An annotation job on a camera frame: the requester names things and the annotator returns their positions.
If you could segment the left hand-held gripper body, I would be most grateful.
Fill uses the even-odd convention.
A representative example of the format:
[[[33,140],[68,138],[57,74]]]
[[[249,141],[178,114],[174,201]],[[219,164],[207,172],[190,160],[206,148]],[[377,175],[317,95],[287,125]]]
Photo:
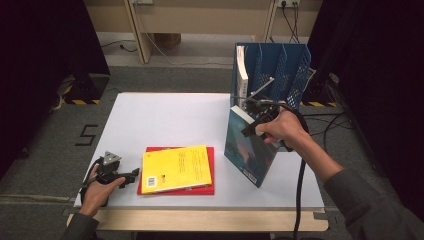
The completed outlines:
[[[120,156],[106,151],[104,156],[99,158],[96,180],[101,184],[109,184],[117,179],[120,160]]]

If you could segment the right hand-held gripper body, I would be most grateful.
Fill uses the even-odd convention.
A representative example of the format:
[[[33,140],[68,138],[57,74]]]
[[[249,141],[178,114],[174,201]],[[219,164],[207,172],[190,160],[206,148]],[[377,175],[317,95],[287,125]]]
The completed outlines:
[[[248,114],[253,115],[257,120],[263,122],[269,122],[275,119],[278,115],[278,108],[274,102],[267,96],[261,96],[260,92],[264,90],[268,85],[274,81],[273,77],[270,77],[266,83],[264,83],[257,90],[252,91],[251,95],[244,101],[244,107]]]

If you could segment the teal book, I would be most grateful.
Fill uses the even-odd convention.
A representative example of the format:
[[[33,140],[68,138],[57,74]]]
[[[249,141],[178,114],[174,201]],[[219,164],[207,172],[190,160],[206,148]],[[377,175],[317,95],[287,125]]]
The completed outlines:
[[[256,187],[260,187],[276,157],[279,145],[265,143],[256,133],[245,136],[242,131],[254,121],[239,106],[230,108],[224,155]]]

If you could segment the white picture book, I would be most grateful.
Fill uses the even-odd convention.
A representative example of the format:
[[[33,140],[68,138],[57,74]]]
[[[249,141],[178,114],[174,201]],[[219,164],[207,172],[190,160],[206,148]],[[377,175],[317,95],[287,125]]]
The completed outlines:
[[[244,100],[247,98],[248,94],[248,82],[249,77],[246,71],[245,67],[245,47],[244,46],[237,46],[236,47],[236,53],[237,53],[237,105],[239,107],[243,106]]]

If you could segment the yellow book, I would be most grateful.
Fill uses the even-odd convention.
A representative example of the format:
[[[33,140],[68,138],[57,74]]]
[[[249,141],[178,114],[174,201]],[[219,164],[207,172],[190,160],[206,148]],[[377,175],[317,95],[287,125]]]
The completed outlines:
[[[206,145],[145,152],[142,158],[142,194],[212,183]]]

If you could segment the blue file rack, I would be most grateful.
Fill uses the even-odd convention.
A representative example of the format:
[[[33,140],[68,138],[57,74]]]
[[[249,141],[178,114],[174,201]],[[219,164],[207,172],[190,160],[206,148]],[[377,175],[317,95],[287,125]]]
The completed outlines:
[[[286,43],[237,43],[231,83],[231,106],[238,103],[237,46],[245,47],[245,67],[249,77],[247,97],[273,77],[274,81],[262,90],[260,95],[275,102],[284,100],[292,109],[298,110],[311,61],[307,46]]]

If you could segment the red book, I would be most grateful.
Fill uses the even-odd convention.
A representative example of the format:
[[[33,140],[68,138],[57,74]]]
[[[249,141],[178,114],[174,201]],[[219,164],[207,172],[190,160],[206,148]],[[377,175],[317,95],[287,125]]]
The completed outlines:
[[[175,148],[180,148],[180,147],[164,147],[164,146],[149,146],[146,148],[146,152],[152,152],[152,151],[162,151],[162,150],[167,150],[167,149],[175,149]],[[208,153],[208,158],[209,158],[209,169],[210,169],[210,174],[211,174],[211,180],[212,183],[210,185],[207,186],[196,186],[196,187],[192,187],[192,188],[183,188],[183,189],[174,189],[174,190],[169,190],[169,191],[164,191],[164,192],[156,192],[153,194],[162,194],[162,195],[214,195],[215,193],[215,185],[214,185],[214,181],[215,181],[215,165],[214,165],[214,147],[211,146],[207,146],[207,153]],[[143,195],[142,194],[142,179],[140,177],[139,180],[139,184],[137,187],[137,195]]]

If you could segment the person's left hand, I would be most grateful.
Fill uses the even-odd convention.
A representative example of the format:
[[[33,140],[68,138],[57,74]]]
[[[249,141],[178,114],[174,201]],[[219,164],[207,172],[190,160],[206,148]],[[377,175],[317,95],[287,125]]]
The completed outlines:
[[[106,200],[114,189],[125,181],[124,177],[120,177],[109,184],[99,183],[96,180],[98,166],[96,164],[90,173],[82,207],[79,210],[80,214],[90,217],[94,217],[97,214],[98,209],[106,203]]]

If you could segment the person's right hand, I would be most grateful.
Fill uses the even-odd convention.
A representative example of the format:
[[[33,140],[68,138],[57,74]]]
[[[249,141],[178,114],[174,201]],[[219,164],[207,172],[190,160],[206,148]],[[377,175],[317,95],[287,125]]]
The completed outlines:
[[[274,120],[257,125],[256,130],[266,134],[266,142],[283,141],[286,146],[296,151],[303,150],[312,143],[312,138],[303,129],[295,114],[283,108]]]

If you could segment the black striped stand base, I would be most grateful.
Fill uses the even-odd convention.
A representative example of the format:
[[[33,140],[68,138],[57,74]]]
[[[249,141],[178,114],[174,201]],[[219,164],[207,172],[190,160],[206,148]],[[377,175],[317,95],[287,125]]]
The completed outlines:
[[[105,74],[90,74],[87,81],[71,79],[62,94],[62,102],[72,105],[97,105],[109,80],[110,76]]]
[[[304,88],[302,103],[312,105],[313,103],[323,106],[335,107],[337,100],[333,95],[333,88],[330,85],[330,78],[316,77],[316,70],[309,68],[307,71],[307,82]]]

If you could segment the beige wooden desk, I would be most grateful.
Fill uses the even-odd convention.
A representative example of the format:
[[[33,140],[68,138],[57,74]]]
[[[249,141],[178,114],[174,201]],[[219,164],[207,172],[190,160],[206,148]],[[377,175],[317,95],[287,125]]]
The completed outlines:
[[[131,33],[139,61],[149,62],[155,33],[245,35],[255,42],[276,36],[311,35],[324,0],[300,0],[279,8],[277,0],[83,0],[98,32]]]

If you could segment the brown box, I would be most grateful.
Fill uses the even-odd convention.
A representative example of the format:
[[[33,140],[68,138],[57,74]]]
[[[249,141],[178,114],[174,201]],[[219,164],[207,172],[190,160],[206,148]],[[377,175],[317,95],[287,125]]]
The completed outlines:
[[[155,43],[165,49],[173,49],[181,43],[180,33],[155,33]]]

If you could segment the black curtain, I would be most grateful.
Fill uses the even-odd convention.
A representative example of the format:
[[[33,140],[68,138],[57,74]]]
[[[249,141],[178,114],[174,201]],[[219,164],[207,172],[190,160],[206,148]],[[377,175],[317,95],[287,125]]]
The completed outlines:
[[[90,89],[91,73],[108,72],[84,0],[0,0],[0,178],[65,78]]]
[[[424,221],[424,0],[324,0],[308,42],[378,170]]]

